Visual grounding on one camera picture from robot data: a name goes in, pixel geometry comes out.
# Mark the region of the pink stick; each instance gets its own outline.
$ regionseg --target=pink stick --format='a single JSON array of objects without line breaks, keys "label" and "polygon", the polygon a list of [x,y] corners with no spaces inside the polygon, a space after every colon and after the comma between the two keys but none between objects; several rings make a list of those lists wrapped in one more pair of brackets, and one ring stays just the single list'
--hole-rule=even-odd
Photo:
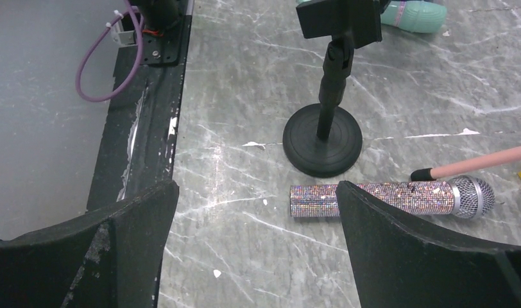
[{"label": "pink stick", "polygon": [[434,179],[460,175],[521,160],[521,146],[431,169]]}]

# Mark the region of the teal toy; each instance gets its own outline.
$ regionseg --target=teal toy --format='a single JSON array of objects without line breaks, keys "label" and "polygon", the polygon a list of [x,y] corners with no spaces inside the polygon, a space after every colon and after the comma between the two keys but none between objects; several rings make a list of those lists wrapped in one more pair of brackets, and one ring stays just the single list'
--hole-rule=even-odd
[{"label": "teal toy", "polygon": [[[296,0],[301,4],[310,0]],[[415,33],[436,33],[446,20],[445,6],[427,1],[391,1],[381,23]]]}]

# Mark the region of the gray marble surface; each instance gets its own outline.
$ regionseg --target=gray marble surface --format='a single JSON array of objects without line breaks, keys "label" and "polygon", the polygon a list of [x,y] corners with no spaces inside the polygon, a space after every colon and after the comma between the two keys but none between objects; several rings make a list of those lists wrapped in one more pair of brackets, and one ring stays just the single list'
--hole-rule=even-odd
[{"label": "gray marble surface", "polygon": [[[293,1],[196,1],[159,307],[360,307],[341,225],[293,221],[289,186],[406,181],[521,145],[521,0],[447,6],[439,33],[384,27],[383,42],[355,53],[341,106],[363,152],[319,180],[292,167],[281,139],[293,112],[317,102],[328,39],[302,37]],[[521,245],[520,170],[472,174],[497,194],[485,218],[427,219]]]}]

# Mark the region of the black stand base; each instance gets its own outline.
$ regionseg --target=black stand base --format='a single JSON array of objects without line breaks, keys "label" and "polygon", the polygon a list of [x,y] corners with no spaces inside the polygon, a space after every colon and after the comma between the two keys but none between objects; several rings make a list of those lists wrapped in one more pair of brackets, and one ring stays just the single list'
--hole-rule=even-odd
[{"label": "black stand base", "polygon": [[317,138],[321,104],[303,107],[285,125],[283,150],[301,172],[330,178],[351,168],[363,147],[363,135],[355,118],[336,107],[329,138]]}]

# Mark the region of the sparkly microphone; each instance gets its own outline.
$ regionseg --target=sparkly microphone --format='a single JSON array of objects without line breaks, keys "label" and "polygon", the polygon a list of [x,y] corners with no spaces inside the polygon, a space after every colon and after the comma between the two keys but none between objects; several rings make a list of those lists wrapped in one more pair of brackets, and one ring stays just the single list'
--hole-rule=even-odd
[{"label": "sparkly microphone", "polygon": [[[444,182],[356,184],[374,197],[414,215],[478,218],[495,204],[493,189],[483,180],[463,175]],[[294,218],[339,217],[337,184],[291,186]]]}]

